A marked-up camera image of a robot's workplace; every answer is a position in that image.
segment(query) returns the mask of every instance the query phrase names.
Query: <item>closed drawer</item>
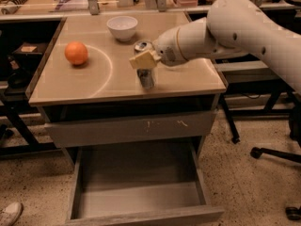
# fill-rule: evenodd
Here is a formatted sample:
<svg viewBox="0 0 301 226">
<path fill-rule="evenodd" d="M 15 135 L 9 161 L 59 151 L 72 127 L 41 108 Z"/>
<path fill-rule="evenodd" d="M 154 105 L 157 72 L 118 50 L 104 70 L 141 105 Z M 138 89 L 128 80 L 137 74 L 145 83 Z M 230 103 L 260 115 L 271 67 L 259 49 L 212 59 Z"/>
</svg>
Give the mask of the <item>closed drawer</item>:
<svg viewBox="0 0 301 226">
<path fill-rule="evenodd" d="M 174 137 L 205 136 L 216 113 L 194 111 L 85 121 L 46 123 L 57 147 L 78 147 Z"/>
<path fill-rule="evenodd" d="M 188 139 L 84 147 L 65 225 L 186 225 L 217 220 Z"/>
</svg>

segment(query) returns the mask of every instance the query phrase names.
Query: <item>bowl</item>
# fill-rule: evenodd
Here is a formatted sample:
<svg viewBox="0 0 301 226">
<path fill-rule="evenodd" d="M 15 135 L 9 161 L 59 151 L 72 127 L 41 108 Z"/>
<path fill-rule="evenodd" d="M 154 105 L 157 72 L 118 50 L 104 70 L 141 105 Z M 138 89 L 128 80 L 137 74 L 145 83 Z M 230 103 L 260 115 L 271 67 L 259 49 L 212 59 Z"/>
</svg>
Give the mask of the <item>bowl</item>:
<svg viewBox="0 0 301 226">
<path fill-rule="evenodd" d="M 130 40 L 135 34 L 137 24 L 138 20 L 130 16 L 114 17 L 106 23 L 111 34 L 120 41 Z"/>
</svg>

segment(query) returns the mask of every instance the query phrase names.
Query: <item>concrete floor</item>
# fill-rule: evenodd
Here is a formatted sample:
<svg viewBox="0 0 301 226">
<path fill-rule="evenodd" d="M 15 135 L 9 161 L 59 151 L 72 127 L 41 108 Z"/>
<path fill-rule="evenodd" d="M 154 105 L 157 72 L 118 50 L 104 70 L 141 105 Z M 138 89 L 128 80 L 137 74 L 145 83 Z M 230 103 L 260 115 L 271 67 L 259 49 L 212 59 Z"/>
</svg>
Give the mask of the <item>concrete floor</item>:
<svg viewBox="0 0 301 226">
<path fill-rule="evenodd" d="M 24 118 L 40 141 L 49 141 L 39 115 Z M 241 141 L 231 142 L 231 132 L 222 110 L 206 138 L 199 159 L 213 205 L 225 213 L 212 226 L 300 225 L 286 219 L 286 205 L 301 205 L 301 165 L 269 155 L 254 159 L 252 147 L 268 147 L 300 153 L 289 138 L 284 119 L 236 120 Z M 16 133 L 3 146 L 24 142 Z M 0 160 L 0 207 L 10 202 L 24 204 L 15 225 L 50 226 L 64 223 L 73 174 L 61 151 L 37 153 Z"/>
</svg>

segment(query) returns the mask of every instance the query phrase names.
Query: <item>shoe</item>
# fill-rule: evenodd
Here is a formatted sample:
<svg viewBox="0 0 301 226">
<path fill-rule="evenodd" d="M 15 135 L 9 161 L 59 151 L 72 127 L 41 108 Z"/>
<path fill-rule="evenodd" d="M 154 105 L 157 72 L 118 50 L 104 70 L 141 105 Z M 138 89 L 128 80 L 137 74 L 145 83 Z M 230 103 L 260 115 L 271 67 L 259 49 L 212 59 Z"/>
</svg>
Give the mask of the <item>shoe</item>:
<svg viewBox="0 0 301 226">
<path fill-rule="evenodd" d="M 13 202 L 6 208 L 0 211 L 0 226 L 13 225 L 20 214 L 22 213 L 23 206 L 20 202 Z"/>
</svg>

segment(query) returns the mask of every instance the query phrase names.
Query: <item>office chair base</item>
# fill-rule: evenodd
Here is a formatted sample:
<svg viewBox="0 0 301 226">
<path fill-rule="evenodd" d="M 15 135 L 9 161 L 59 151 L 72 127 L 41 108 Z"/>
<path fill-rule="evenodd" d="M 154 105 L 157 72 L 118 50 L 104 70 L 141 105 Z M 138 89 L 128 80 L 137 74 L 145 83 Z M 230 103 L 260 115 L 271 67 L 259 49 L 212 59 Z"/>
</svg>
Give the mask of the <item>office chair base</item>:
<svg viewBox="0 0 301 226">
<path fill-rule="evenodd" d="M 285 152 L 271 150 L 267 148 L 253 147 L 250 154 L 252 157 L 259 159 L 263 153 L 267 153 L 293 162 L 301 163 L 301 155 L 299 154 L 285 153 Z"/>
<path fill-rule="evenodd" d="M 300 208 L 286 207 L 285 213 L 289 220 L 297 221 L 301 219 L 301 207 Z"/>
</svg>

